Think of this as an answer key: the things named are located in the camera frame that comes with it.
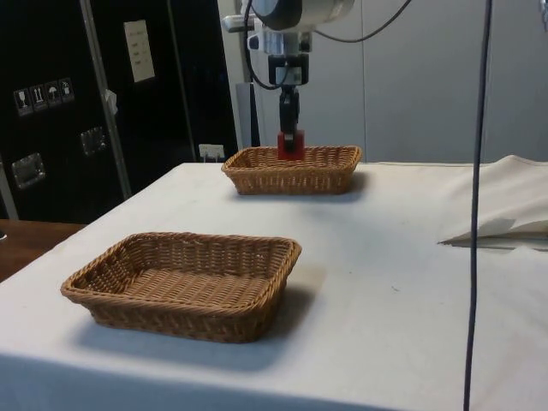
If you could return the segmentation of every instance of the rectangular basket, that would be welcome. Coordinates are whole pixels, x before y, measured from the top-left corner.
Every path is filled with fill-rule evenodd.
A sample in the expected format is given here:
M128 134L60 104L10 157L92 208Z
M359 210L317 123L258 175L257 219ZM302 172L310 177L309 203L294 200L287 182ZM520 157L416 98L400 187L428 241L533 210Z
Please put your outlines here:
M239 194L344 194L361 160L357 146L306 147L299 161L279 160L276 147L246 148L223 165Z
M284 238L131 235L67 279L61 293L109 327L247 343L269 328L300 254Z

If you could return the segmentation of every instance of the red block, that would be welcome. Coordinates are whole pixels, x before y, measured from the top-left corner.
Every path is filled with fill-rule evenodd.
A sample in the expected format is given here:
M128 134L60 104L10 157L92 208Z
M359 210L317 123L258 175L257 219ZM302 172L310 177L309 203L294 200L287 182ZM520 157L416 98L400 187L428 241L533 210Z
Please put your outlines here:
M297 161L305 158L305 132L298 130L295 135L295 147L291 152L284 149L283 133L277 135L277 158L278 160Z

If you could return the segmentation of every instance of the wooden floor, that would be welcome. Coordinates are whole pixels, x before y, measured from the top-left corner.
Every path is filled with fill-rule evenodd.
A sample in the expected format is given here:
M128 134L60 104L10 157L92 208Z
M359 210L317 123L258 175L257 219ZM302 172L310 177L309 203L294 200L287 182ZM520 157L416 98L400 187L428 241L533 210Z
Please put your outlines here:
M0 240L0 282L83 227L79 224L0 219L0 231L7 235L5 240Z

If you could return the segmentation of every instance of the cable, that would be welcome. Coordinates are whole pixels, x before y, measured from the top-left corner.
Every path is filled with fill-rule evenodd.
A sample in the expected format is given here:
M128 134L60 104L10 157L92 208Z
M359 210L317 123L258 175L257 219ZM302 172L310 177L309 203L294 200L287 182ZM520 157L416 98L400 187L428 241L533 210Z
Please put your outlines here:
M249 27L249 14L251 12L252 3L253 3L253 0L249 0L247 2L246 12L243 16L243 26L244 27ZM244 50L244 56L246 58L247 70L249 71L249 74L251 75L252 80L254 80L259 86L263 87L265 90L277 90L278 88L281 88L283 86L283 83L285 83L285 81L288 79L288 74L289 74L288 64L286 63L286 65L285 65L285 75L284 75L282 81L280 82L280 84L269 86L269 85L263 83L260 80L260 78L257 76L257 74L255 73L255 70L253 69L253 64L251 63L251 52L249 51L249 48L247 47L247 38L248 38L248 31L244 30L244 32L243 32L243 50Z
M319 30L315 30L314 32L316 34L319 34L322 37L325 37L326 39L333 40L333 41L338 41L339 43L361 43L362 41L369 40L371 37L374 37L377 34L379 34L380 32L382 32L383 30L385 30L385 28L387 28L390 24L392 24L400 16L400 14L403 13L403 11L407 8L407 6L409 6L411 1L412 0L407 0L403 4L403 6L401 6L399 8L399 10L397 10L397 12L391 18L389 18L389 20L387 22L385 22L385 24L383 24L377 30L375 30L374 32L367 34L367 36L361 37L359 39L340 39L338 37L331 36L327 33L320 32Z
M468 318L468 342L466 348L466 371L464 375L464 411L470 409L470 390L472 385L472 357L474 354L474 333L476 327L476 308L478 302L478 210L480 207L480 163L483 134L485 131L485 95L491 43L491 21L493 0L485 0L485 23L481 49L479 73L478 118L474 146L474 178L472 183L472 217L470 232L470 313Z

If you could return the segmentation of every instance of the basket bottom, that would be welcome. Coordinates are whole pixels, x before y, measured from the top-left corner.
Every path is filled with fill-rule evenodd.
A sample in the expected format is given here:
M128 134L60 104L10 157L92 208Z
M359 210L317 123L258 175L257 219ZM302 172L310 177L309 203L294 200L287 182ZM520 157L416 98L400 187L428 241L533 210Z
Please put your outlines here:
M208 306L239 305L253 300L259 289L268 286L268 278L248 278L223 273L149 269L125 289L122 295L156 301L206 304Z

